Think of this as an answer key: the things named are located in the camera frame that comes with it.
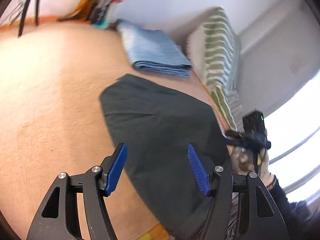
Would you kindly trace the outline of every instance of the striped fabric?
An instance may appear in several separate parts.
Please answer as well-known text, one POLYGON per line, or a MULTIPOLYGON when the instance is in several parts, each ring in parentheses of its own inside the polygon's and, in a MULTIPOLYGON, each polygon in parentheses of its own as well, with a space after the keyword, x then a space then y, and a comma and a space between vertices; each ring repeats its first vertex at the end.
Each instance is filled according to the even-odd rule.
POLYGON ((240 42, 221 7, 214 8, 188 37, 187 54, 229 127, 243 131, 242 107, 235 89, 240 42))

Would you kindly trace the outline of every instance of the orange edge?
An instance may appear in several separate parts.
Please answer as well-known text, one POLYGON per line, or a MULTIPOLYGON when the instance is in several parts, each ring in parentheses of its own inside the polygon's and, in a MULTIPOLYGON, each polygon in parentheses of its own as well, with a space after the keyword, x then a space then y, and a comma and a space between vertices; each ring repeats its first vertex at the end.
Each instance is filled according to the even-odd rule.
MULTIPOLYGON (((39 17, 39 24, 43 24, 43 23, 52 23, 52 22, 57 22, 58 21, 58 17, 57 16, 42 16, 39 17)), ((83 20, 71 20, 72 22, 78 22, 78 23, 84 23, 84 24, 90 24, 89 21, 83 21, 83 20)), ((2 26, 0 26, 0 32, 3 31, 7 31, 10 30, 11 28, 16 28, 19 27, 20 21, 15 21, 12 25, 10 25, 9 23, 4 24, 2 26)), ((27 17, 24 21, 24 25, 34 25, 34 17, 27 17)))

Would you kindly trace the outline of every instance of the beige table surface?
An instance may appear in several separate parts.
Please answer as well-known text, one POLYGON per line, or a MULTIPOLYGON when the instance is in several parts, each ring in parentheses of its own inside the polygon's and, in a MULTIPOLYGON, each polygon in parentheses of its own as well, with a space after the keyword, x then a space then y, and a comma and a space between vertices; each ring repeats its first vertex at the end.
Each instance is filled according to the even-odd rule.
MULTIPOLYGON (((0 33, 0 210, 21 239, 60 172, 83 173, 113 153, 99 95, 126 73, 211 104, 193 74, 133 70, 114 31, 53 23, 27 26, 19 39, 17 29, 0 33)), ((78 199, 82 235, 90 239, 78 199)), ((158 223, 125 172, 106 206, 119 240, 158 223)))

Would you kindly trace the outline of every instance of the black sleeve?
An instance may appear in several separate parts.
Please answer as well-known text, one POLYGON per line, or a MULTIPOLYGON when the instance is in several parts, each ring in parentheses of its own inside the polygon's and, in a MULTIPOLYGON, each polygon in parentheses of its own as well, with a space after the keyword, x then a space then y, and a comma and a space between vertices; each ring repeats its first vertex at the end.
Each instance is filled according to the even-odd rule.
POLYGON ((283 217, 290 239, 309 240, 306 229, 311 214, 307 203, 305 201, 289 203, 285 192, 279 185, 278 179, 275 179, 276 183, 269 192, 283 217))

